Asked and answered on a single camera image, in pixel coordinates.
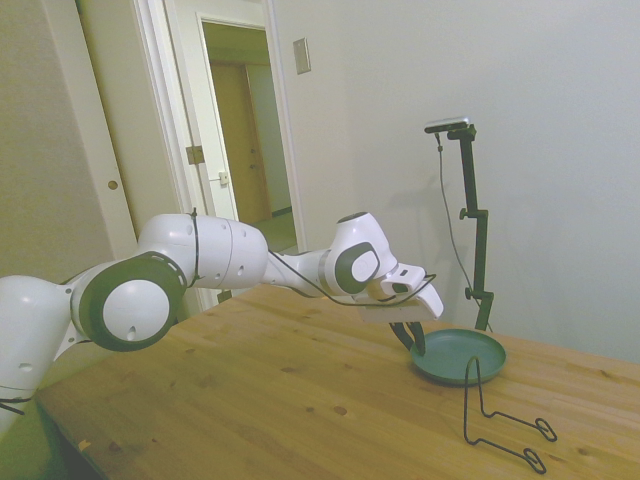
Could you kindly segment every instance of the black wire stand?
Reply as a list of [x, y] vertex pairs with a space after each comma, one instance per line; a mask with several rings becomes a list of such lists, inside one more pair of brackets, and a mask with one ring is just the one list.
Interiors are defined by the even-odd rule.
[[510, 450], [506, 447], [503, 447], [502, 445], [498, 445], [497, 443], [494, 443], [490, 440], [486, 440], [484, 438], [478, 438], [476, 440], [469, 439], [469, 436], [467, 434], [469, 370], [471, 369], [471, 365], [474, 361], [476, 362], [476, 368], [478, 372], [478, 393], [480, 394], [480, 410], [482, 411], [482, 415], [484, 415], [486, 418], [493, 418], [495, 415], [500, 415], [502, 417], [508, 418], [509, 420], [514, 420], [516, 422], [522, 423], [523, 425], [527, 425], [528, 427], [535, 428], [542, 434], [544, 438], [546, 438], [550, 442], [555, 442], [556, 440], [558, 440], [558, 436], [551, 428], [551, 425], [549, 425], [549, 423], [543, 418], [536, 418], [535, 424], [533, 424], [533, 423], [525, 422], [524, 420], [520, 420], [519, 418], [512, 417], [511, 415], [507, 415], [506, 413], [495, 411], [491, 414], [488, 414], [484, 411], [484, 399], [482, 397], [482, 378], [480, 377], [480, 359], [478, 357], [471, 357], [471, 359], [467, 363], [467, 370], [464, 376], [464, 439], [467, 441], [467, 443], [470, 443], [471, 445], [477, 445], [480, 442], [491, 445], [492, 447], [498, 448], [503, 452], [507, 452], [507, 453], [510, 453], [511, 455], [515, 455], [516, 457], [522, 458], [525, 462], [527, 462], [531, 466], [531, 468], [533, 468], [536, 471], [536, 473], [539, 473], [541, 475], [544, 473], [547, 473], [547, 468], [544, 466], [544, 463], [542, 463], [542, 460], [540, 460], [540, 457], [538, 456], [538, 454], [533, 450], [531, 450], [530, 448], [525, 448], [522, 451], [522, 453], [519, 453], [519, 452]]

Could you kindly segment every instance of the white wall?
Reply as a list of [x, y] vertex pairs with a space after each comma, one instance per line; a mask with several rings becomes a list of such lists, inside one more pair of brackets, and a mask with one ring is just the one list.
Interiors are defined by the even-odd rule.
[[[640, 361], [637, 2], [271, 3], [309, 247], [371, 211], [401, 260], [438, 274], [444, 320], [472, 326], [422, 132], [469, 115], [494, 329]], [[298, 76], [292, 42], [305, 36], [312, 71]], [[459, 149], [444, 153], [471, 270]]]
[[287, 170], [284, 163], [271, 67], [268, 65], [247, 65], [247, 75], [249, 76], [256, 128], [260, 137], [269, 190], [269, 203], [271, 211], [277, 212], [291, 208], [291, 196], [287, 183]]

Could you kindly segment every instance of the green plate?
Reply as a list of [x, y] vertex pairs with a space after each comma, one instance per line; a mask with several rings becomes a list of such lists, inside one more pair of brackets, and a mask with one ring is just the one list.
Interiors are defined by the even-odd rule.
[[[471, 357], [480, 359], [482, 382], [500, 373], [507, 361], [507, 352], [496, 340], [477, 330], [437, 330], [424, 336], [427, 352], [420, 356], [411, 347], [413, 363], [429, 378], [447, 385], [464, 385], [464, 374]], [[469, 370], [469, 384], [476, 385], [475, 362]]]

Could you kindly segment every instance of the door hinge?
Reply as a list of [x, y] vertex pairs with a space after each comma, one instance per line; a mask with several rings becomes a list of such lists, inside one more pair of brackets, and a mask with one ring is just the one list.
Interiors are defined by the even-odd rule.
[[204, 163], [204, 153], [202, 151], [202, 145], [187, 147], [187, 158], [189, 159], [189, 165], [198, 165], [200, 163]]

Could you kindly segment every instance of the table surface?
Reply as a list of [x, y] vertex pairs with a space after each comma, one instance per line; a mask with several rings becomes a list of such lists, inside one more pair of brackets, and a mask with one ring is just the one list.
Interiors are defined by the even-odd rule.
[[[425, 331], [451, 328], [426, 322]], [[534, 449], [549, 479], [640, 478], [640, 365], [502, 335], [504, 370], [470, 390], [469, 436]], [[38, 402], [105, 478], [523, 479], [463, 437], [464, 389], [413, 367], [388, 325], [256, 287], [52, 385]]]

